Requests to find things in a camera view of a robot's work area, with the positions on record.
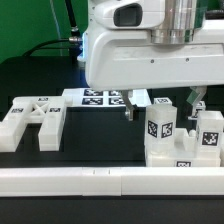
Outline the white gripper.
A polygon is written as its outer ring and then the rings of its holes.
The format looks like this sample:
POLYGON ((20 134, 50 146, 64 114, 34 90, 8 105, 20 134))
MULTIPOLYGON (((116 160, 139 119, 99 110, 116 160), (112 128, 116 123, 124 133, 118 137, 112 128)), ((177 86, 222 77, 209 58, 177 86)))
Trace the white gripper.
POLYGON ((207 20, 193 41, 154 44, 146 30, 95 29, 87 35, 86 81, 94 90, 122 90, 125 116, 135 118, 132 89, 191 87, 187 102, 203 101, 209 85, 224 84, 224 20, 207 20))

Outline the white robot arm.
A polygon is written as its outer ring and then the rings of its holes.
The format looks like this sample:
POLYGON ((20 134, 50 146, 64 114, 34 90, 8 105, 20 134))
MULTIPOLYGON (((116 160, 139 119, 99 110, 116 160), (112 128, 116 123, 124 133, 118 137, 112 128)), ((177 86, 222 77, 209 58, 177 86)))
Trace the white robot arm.
POLYGON ((134 89, 189 87, 196 106, 224 84, 224 20, 207 20, 207 0, 88 0, 86 81, 117 90, 133 115, 134 89))

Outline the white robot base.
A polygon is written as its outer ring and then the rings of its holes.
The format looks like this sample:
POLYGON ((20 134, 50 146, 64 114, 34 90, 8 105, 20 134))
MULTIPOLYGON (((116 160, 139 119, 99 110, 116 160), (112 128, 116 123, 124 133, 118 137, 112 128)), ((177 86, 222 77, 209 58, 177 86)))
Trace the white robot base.
POLYGON ((82 37, 82 52, 77 57, 77 60, 82 68, 86 66, 88 61, 89 40, 91 37, 91 29, 94 27, 94 10, 95 0, 80 0, 81 10, 79 25, 81 37, 82 37))

